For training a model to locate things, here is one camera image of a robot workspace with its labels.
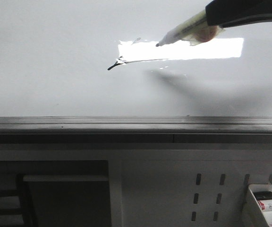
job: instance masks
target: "whiteboard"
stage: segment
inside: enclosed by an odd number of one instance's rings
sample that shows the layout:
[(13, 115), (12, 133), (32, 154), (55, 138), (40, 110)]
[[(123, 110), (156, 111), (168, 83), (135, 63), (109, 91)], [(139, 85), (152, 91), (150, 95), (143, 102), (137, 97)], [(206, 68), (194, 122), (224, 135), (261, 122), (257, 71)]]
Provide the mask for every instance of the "whiteboard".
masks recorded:
[(240, 57), (111, 66), (209, 0), (0, 0), (0, 116), (272, 117), (272, 22), (227, 28)]

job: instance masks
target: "metal ledge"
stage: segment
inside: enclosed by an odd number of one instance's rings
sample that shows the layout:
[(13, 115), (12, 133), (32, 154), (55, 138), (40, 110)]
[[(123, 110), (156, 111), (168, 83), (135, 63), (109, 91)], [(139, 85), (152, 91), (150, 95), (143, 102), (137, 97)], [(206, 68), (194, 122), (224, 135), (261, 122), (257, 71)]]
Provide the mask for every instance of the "metal ledge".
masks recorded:
[(0, 117), (0, 134), (272, 133), (272, 118)]

